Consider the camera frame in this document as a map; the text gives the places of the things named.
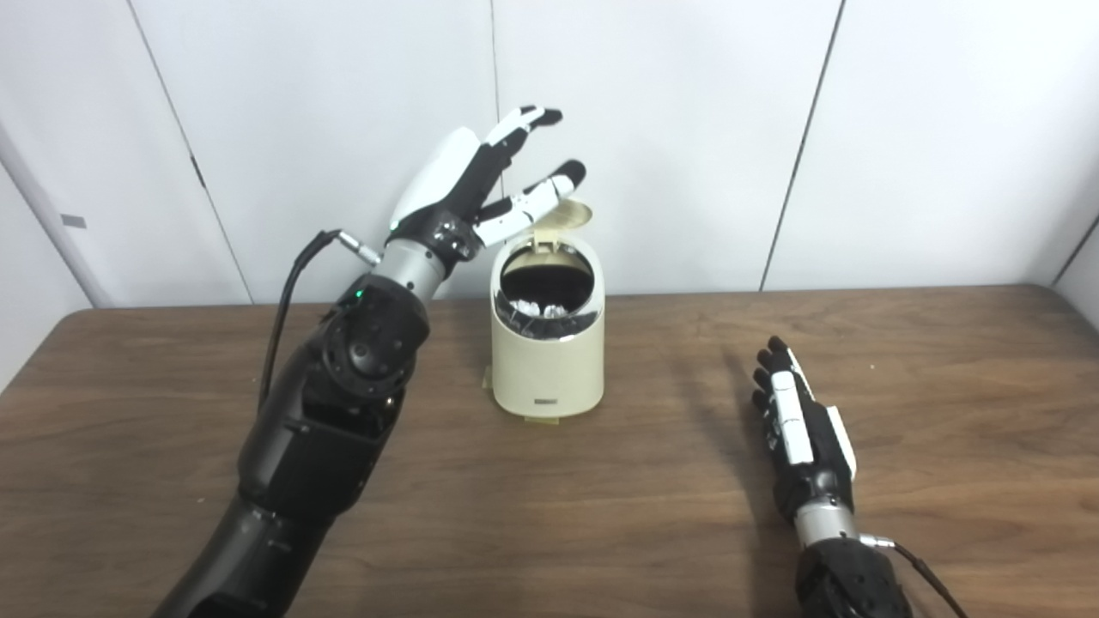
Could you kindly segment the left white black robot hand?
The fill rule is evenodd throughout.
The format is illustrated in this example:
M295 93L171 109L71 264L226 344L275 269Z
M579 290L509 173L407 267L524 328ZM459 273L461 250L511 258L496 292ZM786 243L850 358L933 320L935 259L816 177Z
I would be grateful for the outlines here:
M447 279L460 262L535 227L582 184L581 161L565 161L545 179L497 201L489 195L530 134L562 121L558 109L520 106L485 137L453 130L400 197L387 241L423 246Z

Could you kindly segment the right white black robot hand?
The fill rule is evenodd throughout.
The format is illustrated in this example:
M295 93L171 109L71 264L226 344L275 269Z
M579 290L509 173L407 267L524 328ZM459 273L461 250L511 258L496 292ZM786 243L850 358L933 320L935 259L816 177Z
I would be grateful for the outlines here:
M819 402L793 349L770 336L752 378L752 402L774 467L774 505L788 523L809 504L855 510L857 462L836 407Z

